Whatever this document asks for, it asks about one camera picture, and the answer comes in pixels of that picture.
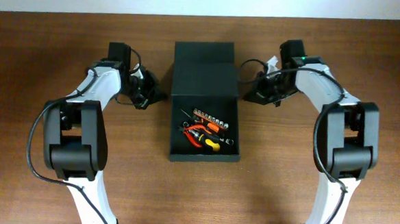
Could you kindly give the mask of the orange black needle-nose pliers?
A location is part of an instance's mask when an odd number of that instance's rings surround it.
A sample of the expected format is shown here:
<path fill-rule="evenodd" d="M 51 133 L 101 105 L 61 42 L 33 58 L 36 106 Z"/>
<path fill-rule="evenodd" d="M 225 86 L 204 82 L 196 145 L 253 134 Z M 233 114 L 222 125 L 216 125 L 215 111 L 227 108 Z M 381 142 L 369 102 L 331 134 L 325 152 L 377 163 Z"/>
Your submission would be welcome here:
<path fill-rule="evenodd" d="M 224 138 L 224 133 L 223 133 L 224 130 L 223 129 L 220 129 L 219 127 L 214 126 L 211 123 L 200 121 L 199 118 L 193 114 L 193 112 L 192 112 L 192 115 L 189 115 L 183 109 L 181 109 L 181 111 L 188 117 L 189 121 L 192 122 L 191 125 L 199 124 L 199 125 L 204 126 L 207 129 L 208 134 L 213 135 L 213 139 L 217 140 L 219 138 Z"/>

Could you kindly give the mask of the yellow black stubby screwdriver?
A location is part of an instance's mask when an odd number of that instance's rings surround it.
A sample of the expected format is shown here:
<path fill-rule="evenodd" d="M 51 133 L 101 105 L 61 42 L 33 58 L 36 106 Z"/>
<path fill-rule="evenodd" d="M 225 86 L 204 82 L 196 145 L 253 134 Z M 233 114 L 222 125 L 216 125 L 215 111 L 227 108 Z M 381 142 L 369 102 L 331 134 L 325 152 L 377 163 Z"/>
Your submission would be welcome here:
<path fill-rule="evenodd" d="M 199 148 L 211 149 L 213 152 L 220 151 L 220 145 L 217 142 L 213 142 L 212 139 L 197 130 L 189 130 L 189 135 L 192 136 L 193 141 Z"/>

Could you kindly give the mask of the silver double-ended wrench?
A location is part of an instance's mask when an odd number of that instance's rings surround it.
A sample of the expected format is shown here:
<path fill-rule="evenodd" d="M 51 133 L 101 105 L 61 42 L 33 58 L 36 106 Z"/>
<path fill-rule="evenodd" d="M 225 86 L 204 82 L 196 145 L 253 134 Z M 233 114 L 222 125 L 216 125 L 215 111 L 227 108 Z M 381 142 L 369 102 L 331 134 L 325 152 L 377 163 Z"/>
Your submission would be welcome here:
<path fill-rule="evenodd" d="M 233 141 L 232 139 L 228 139 L 228 138 L 219 138 L 219 140 L 220 140 L 222 143 L 225 143 L 226 145 L 229 145 L 229 146 L 233 146 L 233 145 L 234 145 L 234 141 Z"/>

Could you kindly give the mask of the orange socket bit rail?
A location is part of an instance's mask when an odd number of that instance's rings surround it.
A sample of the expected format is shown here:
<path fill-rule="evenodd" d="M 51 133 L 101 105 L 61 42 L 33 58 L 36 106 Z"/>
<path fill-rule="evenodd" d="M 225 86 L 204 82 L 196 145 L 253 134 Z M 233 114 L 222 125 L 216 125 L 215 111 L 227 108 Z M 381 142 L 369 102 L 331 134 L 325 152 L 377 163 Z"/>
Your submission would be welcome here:
<path fill-rule="evenodd" d="M 193 114 L 199 118 L 202 122 L 211 123 L 214 126 L 219 127 L 220 129 L 229 129 L 229 124 L 225 121 L 222 121 L 216 117 L 213 117 L 211 114 L 207 114 L 204 111 L 200 111 L 200 109 L 195 108 L 193 110 Z"/>

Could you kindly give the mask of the small red-handled cutters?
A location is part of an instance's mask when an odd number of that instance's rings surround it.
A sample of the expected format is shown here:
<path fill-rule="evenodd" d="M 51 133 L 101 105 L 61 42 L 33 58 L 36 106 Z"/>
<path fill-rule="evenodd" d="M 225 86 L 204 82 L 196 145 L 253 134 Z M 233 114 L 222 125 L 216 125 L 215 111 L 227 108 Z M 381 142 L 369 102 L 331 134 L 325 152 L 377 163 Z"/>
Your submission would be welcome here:
<path fill-rule="evenodd" d="M 182 125 L 178 126 L 178 130 L 187 137 L 194 147 L 198 147 L 199 149 L 203 148 L 203 145 L 200 143 L 199 139 L 202 134 L 208 133 L 204 126 L 200 124 L 191 125 L 185 121 Z"/>

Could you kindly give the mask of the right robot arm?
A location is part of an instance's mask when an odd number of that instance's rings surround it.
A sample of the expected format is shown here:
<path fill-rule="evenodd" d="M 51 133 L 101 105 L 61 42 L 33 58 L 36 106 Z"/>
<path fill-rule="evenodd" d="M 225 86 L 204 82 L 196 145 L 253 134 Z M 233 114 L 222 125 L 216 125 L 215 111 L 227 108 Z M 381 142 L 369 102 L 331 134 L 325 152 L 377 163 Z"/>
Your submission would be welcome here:
<path fill-rule="evenodd" d="M 379 108 L 346 91 L 322 58 L 305 53 L 302 40 L 288 40 L 279 50 L 280 58 L 263 63 L 243 99 L 280 105 L 302 92 L 311 101 L 318 111 L 312 139 L 319 174 L 304 224 L 342 224 L 355 189 L 378 160 Z"/>

